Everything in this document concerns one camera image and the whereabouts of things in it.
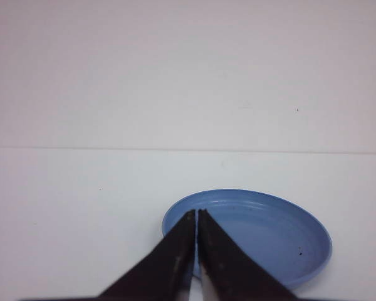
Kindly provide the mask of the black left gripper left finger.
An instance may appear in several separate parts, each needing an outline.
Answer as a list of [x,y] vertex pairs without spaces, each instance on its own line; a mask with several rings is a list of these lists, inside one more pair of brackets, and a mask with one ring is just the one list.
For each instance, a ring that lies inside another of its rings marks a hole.
[[188,300],[194,269],[196,212],[190,210],[161,242],[98,300]]

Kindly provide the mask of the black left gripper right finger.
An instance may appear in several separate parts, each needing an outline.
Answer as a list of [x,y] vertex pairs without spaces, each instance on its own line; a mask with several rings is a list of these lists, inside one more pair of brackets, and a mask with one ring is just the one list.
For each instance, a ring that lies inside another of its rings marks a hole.
[[197,214],[198,262],[204,300],[298,300],[254,262],[205,209]]

